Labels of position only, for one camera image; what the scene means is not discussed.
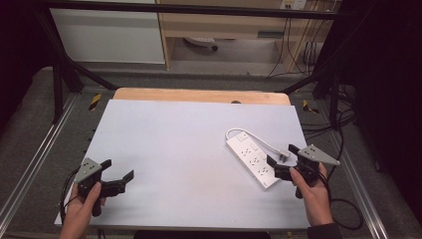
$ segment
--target electrical outlet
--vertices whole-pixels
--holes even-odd
[[[239,132],[236,136],[229,138],[227,144],[264,189],[280,180],[274,176],[274,170],[267,164],[267,154],[247,133]]]

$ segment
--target finger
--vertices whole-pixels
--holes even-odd
[[[87,207],[90,210],[92,210],[101,192],[102,192],[102,184],[97,182],[94,185],[94,187],[91,189],[90,193],[88,194],[87,199],[85,200],[85,203],[84,203],[84,207]]]
[[[71,191],[71,197],[70,198],[74,198],[76,196],[78,196],[78,185],[77,184],[74,184],[72,186],[72,191]]]
[[[301,174],[296,169],[291,167],[290,173],[291,173],[293,182],[299,188],[303,197],[306,197],[309,193],[311,193],[310,187],[308,186],[308,184],[305,182],[304,178],[301,176]]]
[[[326,178],[326,168],[323,166],[323,164],[320,162],[318,165],[319,172]]]

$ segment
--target white cable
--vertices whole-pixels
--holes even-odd
[[[254,135],[253,133],[251,133],[250,131],[247,131],[247,130],[245,130],[245,129],[243,129],[243,128],[240,128],[240,127],[233,127],[233,128],[230,128],[229,130],[227,130],[227,131],[226,131],[226,139],[227,139],[227,140],[230,138],[230,137],[229,137],[229,133],[230,133],[231,131],[234,131],[234,130],[239,130],[239,131],[244,131],[244,132],[246,132],[247,134],[249,134],[250,136],[252,136],[252,137],[256,138],[256,139],[257,139],[257,140],[259,140],[261,143],[265,144],[267,147],[269,147],[270,149],[272,149],[272,150],[273,150],[273,151],[275,151],[276,153],[280,154],[281,156],[284,156],[284,157],[289,157],[289,156],[290,156],[290,153],[289,153],[288,151],[284,151],[284,150],[281,150],[281,149],[277,149],[277,148],[275,148],[275,147],[271,146],[269,143],[267,143],[267,142],[263,141],[263,140],[262,140],[262,139],[260,139],[258,136],[256,136],[256,135]]]

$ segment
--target gray floor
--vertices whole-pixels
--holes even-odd
[[[162,66],[104,66],[91,65],[105,79],[124,87],[171,88],[171,89],[207,89],[273,92],[298,81],[302,75],[285,75],[266,79],[277,62],[274,43],[220,40],[219,50],[190,46],[179,40],[174,52],[174,65],[169,71]],[[277,73],[283,68],[277,67]],[[53,225],[58,213],[57,203],[64,179],[82,160],[101,119],[107,100],[113,92],[99,90],[97,84],[84,79],[86,91],[78,96],[75,107],[66,125],[56,139],[46,157],[43,166],[23,199],[11,221],[7,234],[29,232],[29,237],[42,234],[55,235],[60,228]],[[290,95],[292,104],[297,107],[301,123],[325,123],[321,114],[303,111],[303,100],[312,106],[317,102],[312,97],[314,85],[309,84]],[[4,205],[12,193],[20,176],[36,153],[38,146],[47,134],[53,118],[52,76],[50,71],[42,71],[35,78],[33,86],[25,97],[19,110],[13,115],[6,130],[0,137],[0,205]],[[95,111],[88,107],[96,92],[103,96]],[[399,191],[388,174],[374,169],[374,159],[366,146],[365,139],[358,125],[349,124],[344,129],[344,141],[365,187],[373,200],[376,211],[390,238],[422,238],[422,230],[407,207]],[[329,133],[308,140],[331,155],[337,154],[337,148]],[[356,203],[342,167],[332,177],[330,187],[334,197],[341,197]],[[346,224],[355,224],[353,210],[337,204],[333,206],[334,216]],[[107,234],[130,236],[132,232],[111,231]],[[368,227],[364,225],[357,231],[341,229],[346,238],[372,238]],[[298,238],[304,231],[295,232]],[[287,238],[287,232],[275,235],[275,238]]]

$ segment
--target white cabinet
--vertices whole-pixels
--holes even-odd
[[[75,61],[164,64],[156,13],[68,9],[51,12],[65,49]]]

